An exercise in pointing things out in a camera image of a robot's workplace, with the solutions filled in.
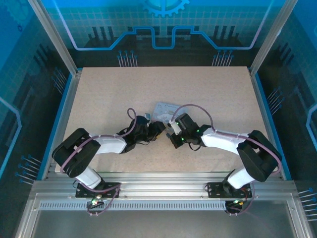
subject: vented metal strip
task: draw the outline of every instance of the vented metal strip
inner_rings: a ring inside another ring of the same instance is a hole
[[[41,201],[40,210],[82,211],[88,201]],[[102,210],[105,205],[94,210]],[[111,211],[218,211],[226,210],[225,201],[114,201]]]

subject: beige tabletop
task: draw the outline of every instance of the beige tabletop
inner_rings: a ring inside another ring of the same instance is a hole
[[[83,69],[65,138],[79,127],[115,134],[129,126],[129,107],[138,115],[152,114],[157,102],[198,104],[210,112],[216,129],[266,135],[246,67],[99,67]],[[199,109],[188,108],[188,114],[198,125],[210,124]],[[165,132],[148,146],[96,155],[90,163],[97,172],[215,172],[241,165],[239,156],[217,148],[175,149]]]

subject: cable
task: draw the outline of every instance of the cable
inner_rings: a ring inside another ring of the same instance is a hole
[[[94,214],[94,213],[92,213],[92,212],[90,211],[91,208],[90,208],[90,205],[89,205],[88,208],[87,208],[88,214],[91,215],[91,216],[98,216],[98,215],[104,213],[106,210],[108,210],[108,208],[111,206],[111,204],[112,204],[114,198],[118,195],[119,190],[120,190],[120,186],[121,186],[121,185],[119,184],[118,187],[117,187],[117,186],[114,186],[114,187],[112,187],[112,188],[110,189],[110,190],[112,190],[112,189],[115,189],[115,188],[117,187],[117,189],[116,189],[116,191],[115,191],[115,194],[114,194],[114,196],[112,197],[111,201],[108,203],[108,205],[107,205],[102,211],[96,212],[96,213]]]
[[[252,189],[253,189],[253,196],[252,196],[252,198],[251,198],[251,201],[250,201],[249,205],[248,205],[244,210],[238,209],[238,208],[230,207],[231,209],[239,210],[239,211],[240,211],[237,215],[241,215],[241,214],[247,212],[247,211],[250,209],[250,207],[251,207],[251,205],[252,205],[252,203],[253,203],[253,201],[254,201],[254,198],[255,198],[255,196],[256,196],[256,194],[255,194],[255,189],[254,189],[254,184],[251,183],[251,186],[252,186]]]
[[[133,114],[134,114],[134,119],[130,116],[129,111],[132,111],[132,112],[133,112]],[[126,133],[124,133],[124,134],[122,134],[122,135],[107,135],[107,134],[106,134],[106,135],[96,135],[96,136],[90,137],[89,139],[87,139],[87,140],[85,140],[83,143],[81,143],[81,144],[73,151],[73,153],[71,153],[71,155],[65,160],[65,162],[64,162],[64,163],[62,164],[62,166],[60,167],[60,172],[61,172],[61,173],[64,173],[64,168],[65,168],[65,166],[68,164],[68,162],[69,162],[69,161],[77,154],[77,152],[78,152],[81,148],[83,148],[88,142],[90,142],[90,141],[92,141],[92,140],[94,140],[94,139],[96,139],[96,138],[103,138],[103,137],[120,138],[120,137],[124,137],[124,136],[130,134],[130,133],[133,131],[133,129],[134,129],[136,123],[137,123],[137,120],[136,120],[137,114],[136,114],[136,112],[135,112],[135,110],[134,110],[133,108],[128,108],[127,114],[128,114],[128,116],[129,116],[131,119],[134,120],[134,123],[133,123],[131,129],[130,129],[128,132],[126,132]],[[114,187],[112,187],[112,188],[108,188],[108,189],[105,189],[105,190],[95,190],[95,189],[91,189],[91,188],[87,187],[85,184],[81,183],[80,181],[79,181],[79,183],[80,183],[81,185],[83,185],[84,188],[86,188],[87,190],[90,190],[90,191],[92,191],[92,192],[104,193],[104,192],[108,192],[108,191],[110,191],[110,190],[112,190],[112,189],[114,188]]]
[[[77,187],[74,186],[76,182],[77,182],[77,180],[75,179],[74,182],[73,182],[73,188],[77,188]]]
[[[148,142],[147,144],[143,144],[143,143],[141,143],[141,142],[137,142],[136,144],[140,144],[140,145],[148,145],[148,144],[149,144],[149,142]]]
[[[173,114],[173,116],[172,116],[171,121],[174,120],[174,118],[175,118],[177,112],[178,112],[181,108],[187,107],[187,106],[193,106],[193,107],[196,107],[196,108],[199,108],[199,109],[203,110],[203,111],[207,114],[207,116],[209,117],[209,119],[210,119],[211,129],[212,129],[216,134],[224,135],[224,136],[229,136],[229,137],[232,137],[232,138],[245,139],[245,140],[248,140],[248,141],[250,141],[250,142],[256,144],[257,146],[261,147],[261,148],[264,149],[265,151],[267,151],[267,152],[277,161],[277,164],[278,164],[278,169],[277,169],[277,171],[275,171],[275,172],[273,172],[273,173],[271,173],[271,174],[272,174],[272,175],[275,175],[275,174],[278,174],[278,173],[281,172],[281,170],[282,170],[282,163],[281,163],[279,157],[278,157],[277,155],[275,155],[270,149],[268,149],[266,146],[262,145],[261,143],[257,142],[256,140],[253,140],[253,139],[248,138],[248,137],[246,137],[246,136],[237,135],[237,134],[233,134],[233,133],[229,133],[229,132],[223,132],[223,131],[218,131],[218,130],[216,130],[216,129],[214,128],[214,126],[213,126],[213,120],[212,120],[211,115],[209,114],[209,112],[207,112],[206,109],[204,109],[204,108],[201,107],[201,106],[198,106],[198,105],[196,105],[196,104],[184,104],[184,105],[180,106],[178,109],[176,109],[176,111],[174,112],[174,114]]]
[[[188,143],[188,145],[189,145],[189,148],[191,150],[193,150],[193,151],[198,151],[201,148],[201,146],[199,146],[197,149],[193,149],[192,146],[191,146],[191,143]]]
[[[199,108],[199,109],[203,110],[203,111],[207,114],[207,116],[209,117],[209,119],[210,119],[211,129],[212,129],[214,132],[216,131],[216,129],[215,129],[214,126],[213,126],[213,120],[212,120],[212,117],[211,117],[211,115],[209,114],[209,112],[207,112],[207,110],[206,110],[205,108],[203,108],[203,107],[201,107],[201,106],[198,106],[198,105],[196,105],[196,104],[184,104],[184,105],[180,106],[180,107],[179,107],[178,109],[176,109],[176,111],[174,112],[171,121],[174,120],[176,114],[178,113],[178,111],[179,111],[181,108],[188,107],[188,106],[196,107],[196,108]]]

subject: transparent side panel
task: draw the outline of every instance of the transparent side panel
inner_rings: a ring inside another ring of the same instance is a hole
[[[69,72],[27,1],[0,5],[0,237],[13,237]]]
[[[78,67],[250,66],[284,0],[43,3]]]
[[[254,202],[249,211],[237,218],[224,211],[108,211],[98,222],[85,211],[41,211],[32,237],[297,237],[287,204]]]
[[[293,179],[317,180],[317,3],[299,0],[259,76]]]

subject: gear logo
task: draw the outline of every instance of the gear logo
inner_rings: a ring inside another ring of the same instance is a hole
[[[27,0],[1,0],[0,4],[6,6],[6,10],[20,25],[29,15],[29,3]]]
[[[173,13],[178,14],[180,9],[185,9],[185,4],[189,0],[142,0],[143,10],[147,10],[149,14],[154,13],[154,16],[166,15],[172,16]]]

